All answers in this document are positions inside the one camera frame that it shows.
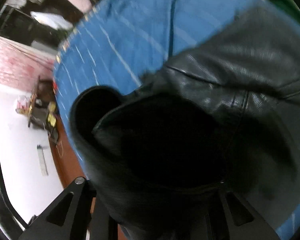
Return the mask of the blue striped bed sheet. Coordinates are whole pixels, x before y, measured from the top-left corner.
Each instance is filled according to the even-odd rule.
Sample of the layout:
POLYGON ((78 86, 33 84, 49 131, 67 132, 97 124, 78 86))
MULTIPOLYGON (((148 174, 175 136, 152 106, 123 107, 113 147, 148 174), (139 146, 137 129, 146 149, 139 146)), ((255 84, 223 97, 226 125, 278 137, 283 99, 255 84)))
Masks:
MULTIPOLYGON (((208 41, 255 6, 279 12, 300 33, 298 22, 263 0, 98 2, 61 45, 54 70, 61 117, 82 169, 69 123, 72 104, 82 92, 106 86, 128 95, 142 86, 147 74, 208 41)), ((300 239, 300 204, 275 231, 279 239, 300 239)))

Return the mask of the black leather jacket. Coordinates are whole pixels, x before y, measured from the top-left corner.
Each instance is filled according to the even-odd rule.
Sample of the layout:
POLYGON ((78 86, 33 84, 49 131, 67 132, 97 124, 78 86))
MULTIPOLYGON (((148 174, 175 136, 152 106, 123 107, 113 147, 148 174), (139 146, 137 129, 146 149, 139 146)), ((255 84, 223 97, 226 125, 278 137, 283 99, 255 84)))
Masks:
POLYGON ((129 239, 203 239, 220 182, 275 229, 300 204, 300 33, 255 6, 128 95, 91 87, 70 131, 129 239))

